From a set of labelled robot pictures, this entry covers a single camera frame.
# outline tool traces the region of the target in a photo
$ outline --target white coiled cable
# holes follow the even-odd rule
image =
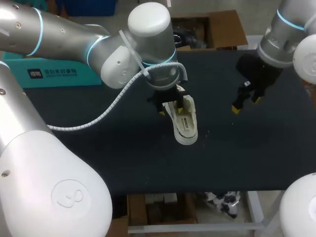
[[[78,131],[78,130],[82,130],[88,127],[91,127],[92,125],[96,124],[97,122],[101,121],[113,108],[114,106],[118,103],[118,101],[122,98],[122,96],[125,94],[125,92],[130,88],[130,86],[142,75],[142,74],[148,74],[148,71],[156,69],[156,68],[162,68],[162,67],[172,67],[172,66],[177,66],[179,68],[182,69],[183,71],[183,77],[184,80],[188,80],[188,75],[187,75],[187,71],[186,68],[183,66],[183,64],[181,63],[163,63],[163,64],[157,64],[157,65],[153,65],[150,67],[147,67],[145,69],[145,71],[140,71],[139,73],[137,73],[127,84],[126,86],[123,88],[123,90],[120,92],[120,94],[116,97],[116,99],[113,101],[113,103],[107,108],[107,110],[101,114],[99,117],[97,117],[95,120],[88,122],[86,124],[80,125],[80,126],[76,126],[76,127],[56,127],[56,126],[52,126],[52,125],[48,125],[48,127],[51,130],[54,131],[63,131],[63,132],[70,132],[70,131]]]

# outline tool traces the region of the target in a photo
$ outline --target metal frame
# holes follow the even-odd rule
[[[283,192],[277,196],[267,216],[264,217],[258,193],[256,191],[247,192],[251,223],[130,226],[128,227],[128,233],[254,231],[255,237],[271,237],[280,226],[278,210],[282,197]]]

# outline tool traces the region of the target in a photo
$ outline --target teal box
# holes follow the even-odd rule
[[[101,78],[80,62],[23,58],[23,55],[3,54],[2,60],[11,68],[22,88],[100,85]]]

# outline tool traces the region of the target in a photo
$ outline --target black table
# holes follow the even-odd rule
[[[184,87],[197,108],[198,141],[182,146],[171,120],[146,102],[139,79],[99,124],[56,136],[105,180],[111,194],[283,190],[316,171],[316,112],[293,68],[284,70],[258,105],[236,116],[232,102],[245,79],[235,70],[242,51],[179,52]],[[27,89],[55,126],[89,122],[119,93],[106,86]]]

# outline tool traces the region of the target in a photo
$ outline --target white sneaker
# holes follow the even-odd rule
[[[179,91],[185,91],[177,85]],[[172,119],[174,136],[182,145],[192,145],[198,139],[198,123],[194,99],[190,95],[183,97],[183,110],[178,110],[177,102],[163,103]]]

